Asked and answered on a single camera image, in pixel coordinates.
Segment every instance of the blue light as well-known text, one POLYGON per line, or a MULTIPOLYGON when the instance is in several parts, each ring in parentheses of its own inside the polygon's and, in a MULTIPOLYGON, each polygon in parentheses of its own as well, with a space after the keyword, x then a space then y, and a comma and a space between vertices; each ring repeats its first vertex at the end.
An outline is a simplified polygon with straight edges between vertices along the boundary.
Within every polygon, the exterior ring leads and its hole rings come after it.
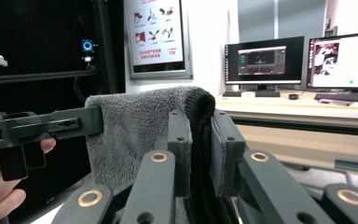
POLYGON ((83 50, 92 50, 92 42, 91 41, 85 41, 83 43, 83 50))

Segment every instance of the monitor screen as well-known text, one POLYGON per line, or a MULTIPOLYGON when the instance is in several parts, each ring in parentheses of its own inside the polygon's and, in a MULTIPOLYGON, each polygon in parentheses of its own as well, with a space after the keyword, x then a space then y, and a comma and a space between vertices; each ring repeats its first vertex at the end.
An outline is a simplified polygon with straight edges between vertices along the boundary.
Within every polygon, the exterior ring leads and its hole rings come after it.
POLYGON ((358 90, 358 34, 310 39, 307 88, 358 90))
POLYGON ((226 45, 226 84, 300 84, 304 36, 226 45))

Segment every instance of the round metal washer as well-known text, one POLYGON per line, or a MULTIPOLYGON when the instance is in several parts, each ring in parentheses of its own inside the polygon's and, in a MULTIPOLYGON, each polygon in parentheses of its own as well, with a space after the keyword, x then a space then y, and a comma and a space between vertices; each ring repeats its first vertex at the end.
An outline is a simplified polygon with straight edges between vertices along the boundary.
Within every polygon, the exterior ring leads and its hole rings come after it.
POLYGON ((166 161, 168 157, 164 153, 155 153, 151 156, 150 159, 155 162, 162 162, 162 161, 166 161))
POLYGON ((269 156, 267 156, 266 154, 261 153, 261 152, 252 153, 251 158, 254 159, 255 161, 268 161, 269 160, 269 156))
POLYGON ((351 189, 340 189, 337 191, 337 195, 338 198, 342 201, 358 206, 358 192, 353 191, 351 189))
POLYGON ((102 197, 103 197, 103 193, 100 190, 91 189, 91 190, 88 190, 88 191, 80 194, 80 196, 77 198, 77 204, 82 207, 90 207, 90 206, 93 206, 94 204, 98 203, 102 197), (85 201, 84 198, 86 196, 88 196, 89 194, 95 194, 96 198, 90 202, 85 201))

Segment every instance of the wall poster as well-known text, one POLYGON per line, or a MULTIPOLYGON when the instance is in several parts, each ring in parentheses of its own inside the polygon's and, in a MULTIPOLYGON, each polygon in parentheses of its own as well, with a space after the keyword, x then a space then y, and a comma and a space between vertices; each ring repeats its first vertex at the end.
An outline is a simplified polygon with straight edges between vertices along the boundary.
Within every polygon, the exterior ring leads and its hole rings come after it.
POLYGON ((192 77, 180 0, 126 1, 131 78, 192 77))

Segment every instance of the keyboard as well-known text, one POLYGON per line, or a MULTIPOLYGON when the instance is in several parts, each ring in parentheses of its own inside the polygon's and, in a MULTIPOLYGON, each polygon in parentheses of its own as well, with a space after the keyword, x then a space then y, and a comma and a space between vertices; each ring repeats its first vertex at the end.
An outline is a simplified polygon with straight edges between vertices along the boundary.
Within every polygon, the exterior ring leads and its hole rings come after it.
POLYGON ((317 93, 315 95, 314 99, 315 100, 328 99, 328 100, 358 102, 358 93, 351 93, 351 94, 317 93))
POLYGON ((241 91, 225 91, 223 93, 223 96, 226 96, 226 97, 241 97, 242 92, 241 91))
POLYGON ((279 91, 255 91, 255 97, 281 97, 279 91))

